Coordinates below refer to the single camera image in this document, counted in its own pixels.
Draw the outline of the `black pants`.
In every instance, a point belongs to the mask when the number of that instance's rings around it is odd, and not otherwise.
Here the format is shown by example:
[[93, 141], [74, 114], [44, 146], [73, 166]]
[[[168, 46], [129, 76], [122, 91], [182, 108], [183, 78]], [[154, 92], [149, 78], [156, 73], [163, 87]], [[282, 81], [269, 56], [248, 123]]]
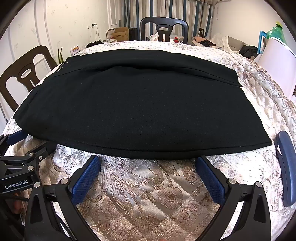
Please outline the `black pants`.
[[142, 160], [271, 145], [234, 70], [166, 51], [119, 49], [69, 57], [32, 89], [14, 119], [41, 140]]

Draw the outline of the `dark brown chair at left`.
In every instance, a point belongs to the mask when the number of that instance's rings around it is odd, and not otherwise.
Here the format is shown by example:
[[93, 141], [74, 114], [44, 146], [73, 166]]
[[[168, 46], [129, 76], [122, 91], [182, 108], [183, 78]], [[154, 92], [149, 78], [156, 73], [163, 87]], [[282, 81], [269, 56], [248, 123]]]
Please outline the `dark brown chair at left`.
[[57, 63], [49, 53], [48, 48], [46, 46], [39, 45], [17, 59], [1, 75], [1, 94], [13, 111], [15, 111], [19, 105], [8, 91], [6, 82], [9, 78], [15, 77], [17, 81], [25, 86], [28, 92], [30, 92], [34, 86], [40, 82], [36, 75], [36, 68], [34, 64], [34, 57], [37, 55], [44, 56], [51, 70], [57, 67]]

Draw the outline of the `green potted plant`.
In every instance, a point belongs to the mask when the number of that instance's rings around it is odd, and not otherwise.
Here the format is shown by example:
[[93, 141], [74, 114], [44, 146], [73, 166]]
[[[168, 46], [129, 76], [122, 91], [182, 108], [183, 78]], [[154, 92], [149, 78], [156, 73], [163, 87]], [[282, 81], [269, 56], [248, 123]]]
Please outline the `green potted plant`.
[[58, 55], [58, 63], [62, 64], [64, 62], [63, 56], [62, 56], [62, 49], [63, 47], [61, 47], [61, 49], [58, 49], [57, 51], [57, 55]]

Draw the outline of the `cardboard boxes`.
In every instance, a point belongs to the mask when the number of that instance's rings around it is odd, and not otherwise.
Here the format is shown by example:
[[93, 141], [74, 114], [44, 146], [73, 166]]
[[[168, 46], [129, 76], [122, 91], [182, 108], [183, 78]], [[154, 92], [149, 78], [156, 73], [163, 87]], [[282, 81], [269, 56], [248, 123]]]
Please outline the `cardboard boxes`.
[[129, 28], [121, 27], [121, 28], [112, 28], [106, 31], [107, 39], [116, 39], [117, 42], [129, 41]]

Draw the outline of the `blue plastic container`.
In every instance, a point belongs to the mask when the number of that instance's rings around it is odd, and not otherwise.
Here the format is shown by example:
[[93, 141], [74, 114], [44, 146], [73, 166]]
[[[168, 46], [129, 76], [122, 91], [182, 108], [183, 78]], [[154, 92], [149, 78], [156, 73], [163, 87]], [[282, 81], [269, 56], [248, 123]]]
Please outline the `blue plastic container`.
[[266, 48], [268, 43], [268, 39], [267, 39], [267, 33], [264, 31], [261, 31], [259, 33], [259, 40], [258, 40], [258, 47], [257, 47], [257, 52], [258, 54], [262, 54], [264, 49]]

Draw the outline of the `dark chair at far side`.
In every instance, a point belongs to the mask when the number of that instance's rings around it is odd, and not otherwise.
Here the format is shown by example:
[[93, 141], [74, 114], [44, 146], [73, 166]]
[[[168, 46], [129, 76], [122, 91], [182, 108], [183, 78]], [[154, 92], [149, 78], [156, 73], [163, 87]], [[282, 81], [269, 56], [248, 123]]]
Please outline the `dark chair at far side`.
[[159, 35], [158, 42], [163, 42], [163, 37], [165, 37], [165, 42], [170, 42], [170, 35], [173, 31], [173, 27], [175, 25], [180, 25], [183, 27], [184, 30], [183, 43], [188, 43], [189, 25], [186, 21], [181, 19], [165, 18], [158, 16], [145, 17], [140, 22], [140, 37], [142, 41], [145, 40], [145, 25], [148, 23], [156, 25], [156, 31]]

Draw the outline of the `green plastic bottle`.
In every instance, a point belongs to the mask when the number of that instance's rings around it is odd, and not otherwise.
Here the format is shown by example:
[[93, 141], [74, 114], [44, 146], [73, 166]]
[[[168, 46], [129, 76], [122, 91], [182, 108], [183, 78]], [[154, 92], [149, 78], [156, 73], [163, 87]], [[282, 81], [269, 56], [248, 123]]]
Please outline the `green plastic bottle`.
[[270, 39], [270, 38], [276, 38], [280, 41], [282, 41], [283, 43], [287, 43], [285, 40], [285, 36], [283, 34], [283, 29], [282, 29], [282, 25], [280, 22], [276, 22], [276, 26], [273, 27], [272, 30], [269, 30], [266, 34], [266, 38]]

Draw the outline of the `striped window curtain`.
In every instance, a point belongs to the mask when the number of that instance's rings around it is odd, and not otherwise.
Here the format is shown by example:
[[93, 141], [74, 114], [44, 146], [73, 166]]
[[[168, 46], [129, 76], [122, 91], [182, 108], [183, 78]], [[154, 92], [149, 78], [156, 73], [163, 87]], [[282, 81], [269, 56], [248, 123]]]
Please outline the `striped window curtain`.
[[211, 31], [214, 1], [153, 0], [122, 1], [121, 20], [129, 28], [129, 39], [140, 40], [140, 22], [145, 17], [175, 18], [187, 22], [188, 38], [207, 36]]

